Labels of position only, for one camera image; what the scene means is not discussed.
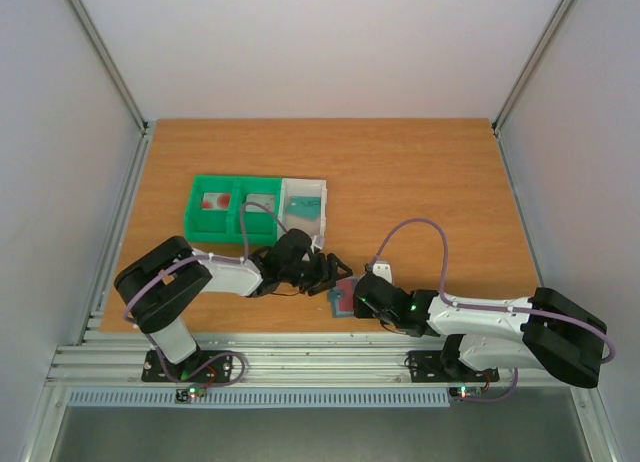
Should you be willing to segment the teal leather card holder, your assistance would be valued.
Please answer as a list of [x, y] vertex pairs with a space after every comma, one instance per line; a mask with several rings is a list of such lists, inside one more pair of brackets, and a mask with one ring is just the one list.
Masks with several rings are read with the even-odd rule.
[[336, 282], [328, 292], [328, 302], [334, 318], [354, 316], [354, 289], [359, 281], [357, 276], [351, 276]]

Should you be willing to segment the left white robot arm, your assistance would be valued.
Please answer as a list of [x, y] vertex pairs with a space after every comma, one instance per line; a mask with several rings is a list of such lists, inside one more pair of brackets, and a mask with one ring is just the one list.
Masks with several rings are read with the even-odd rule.
[[123, 269], [114, 288], [125, 304], [123, 319], [152, 344], [165, 377], [186, 382], [205, 368], [202, 350], [182, 319], [200, 293], [259, 298], [287, 284], [315, 296], [352, 275], [335, 254], [318, 251], [309, 235], [290, 229], [274, 245], [238, 258], [199, 251], [185, 238], [171, 237]]

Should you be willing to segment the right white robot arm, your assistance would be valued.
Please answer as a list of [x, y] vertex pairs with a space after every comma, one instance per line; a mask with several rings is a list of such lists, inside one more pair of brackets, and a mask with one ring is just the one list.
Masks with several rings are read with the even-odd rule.
[[606, 324], [562, 295], [539, 287], [531, 297], [470, 299], [435, 290], [406, 292], [371, 272], [355, 285], [358, 318], [375, 318], [410, 337], [443, 337], [444, 372], [463, 378], [494, 368], [545, 370], [592, 389], [599, 383]]

